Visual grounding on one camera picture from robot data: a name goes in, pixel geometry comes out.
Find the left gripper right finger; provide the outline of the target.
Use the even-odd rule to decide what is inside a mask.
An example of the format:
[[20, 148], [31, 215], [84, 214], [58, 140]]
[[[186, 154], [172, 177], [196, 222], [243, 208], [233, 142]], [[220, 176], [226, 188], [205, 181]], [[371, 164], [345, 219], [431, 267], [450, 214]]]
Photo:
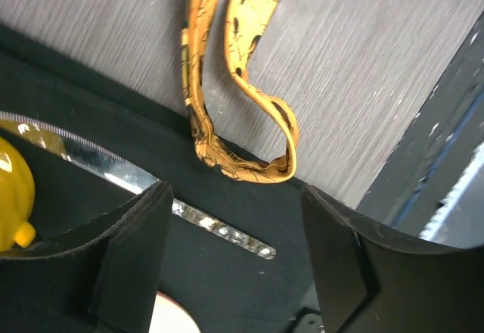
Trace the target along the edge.
[[481, 332], [483, 248], [393, 229], [313, 185], [301, 195], [327, 332]]

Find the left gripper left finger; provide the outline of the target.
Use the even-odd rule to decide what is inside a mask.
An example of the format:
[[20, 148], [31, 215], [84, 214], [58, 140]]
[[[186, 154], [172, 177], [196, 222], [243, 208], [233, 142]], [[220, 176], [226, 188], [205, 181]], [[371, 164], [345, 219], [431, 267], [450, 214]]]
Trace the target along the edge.
[[3, 332], [146, 332], [173, 202], [156, 182], [92, 221], [1, 255]]

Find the yellow beetle print tie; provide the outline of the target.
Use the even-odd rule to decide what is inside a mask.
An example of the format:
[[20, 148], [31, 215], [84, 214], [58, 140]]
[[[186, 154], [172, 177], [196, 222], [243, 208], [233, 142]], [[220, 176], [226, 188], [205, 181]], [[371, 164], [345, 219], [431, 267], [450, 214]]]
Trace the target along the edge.
[[191, 124], [194, 151], [208, 167], [239, 182], [275, 184], [296, 172], [299, 127], [289, 104], [267, 95], [249, 81], [248, 63], [280, 0], [229, 0], [224, 54], [228, 72], [240, 90], [269, 115], [283, 132], [285, 152], [270, 162], [242, 158], [216, 134], [203, 96], [206, 46], [219, 0], [185, 0], [181, 28], [181, 83]]

